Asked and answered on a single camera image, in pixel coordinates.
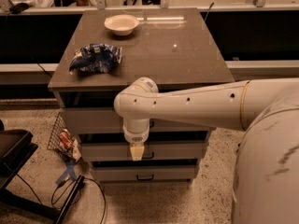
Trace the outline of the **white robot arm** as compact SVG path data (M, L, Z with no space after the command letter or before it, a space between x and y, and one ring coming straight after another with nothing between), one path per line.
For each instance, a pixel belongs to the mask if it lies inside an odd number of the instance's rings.
M163 119L244 131L233 184L232 224L299 224L299 79L259 79L160 93L142 77L114 108L132 156Z

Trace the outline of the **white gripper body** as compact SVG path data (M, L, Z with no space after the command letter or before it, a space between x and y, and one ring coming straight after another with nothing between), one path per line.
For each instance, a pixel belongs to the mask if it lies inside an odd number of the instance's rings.
M150 133L149 119L124 119L123 132L129 144L140 144L147 141Z

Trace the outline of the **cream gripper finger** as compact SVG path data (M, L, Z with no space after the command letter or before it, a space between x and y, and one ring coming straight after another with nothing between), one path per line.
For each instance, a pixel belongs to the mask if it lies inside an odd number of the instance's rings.
M130 145L130 152L133 161L141 161L144 154L144 144L135 143Z

